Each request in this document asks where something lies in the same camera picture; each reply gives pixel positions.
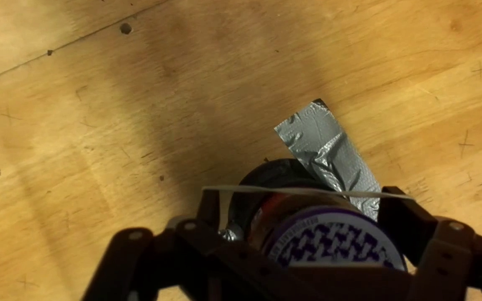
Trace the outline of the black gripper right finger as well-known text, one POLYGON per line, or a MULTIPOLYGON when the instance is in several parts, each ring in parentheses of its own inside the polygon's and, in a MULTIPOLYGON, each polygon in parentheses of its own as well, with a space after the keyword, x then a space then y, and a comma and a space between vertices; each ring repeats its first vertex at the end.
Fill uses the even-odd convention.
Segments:
POLYGON ((395 186, 382 190, 379 225, 417 268, 407 301, 466 301, 482 293, 482 236, 469 225, 436 218, 395 186))

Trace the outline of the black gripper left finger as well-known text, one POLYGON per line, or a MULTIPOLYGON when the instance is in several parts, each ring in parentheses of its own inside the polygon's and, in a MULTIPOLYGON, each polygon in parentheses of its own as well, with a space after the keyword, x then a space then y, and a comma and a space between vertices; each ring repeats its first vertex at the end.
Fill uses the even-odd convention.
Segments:
POLYGON ((205 191, 195 220, 173 220, 161 233, 128 228, 113 236, 82 301, 156 301, 179 287, 193 301, 236 301, 216 251, 220 193, 205 191))

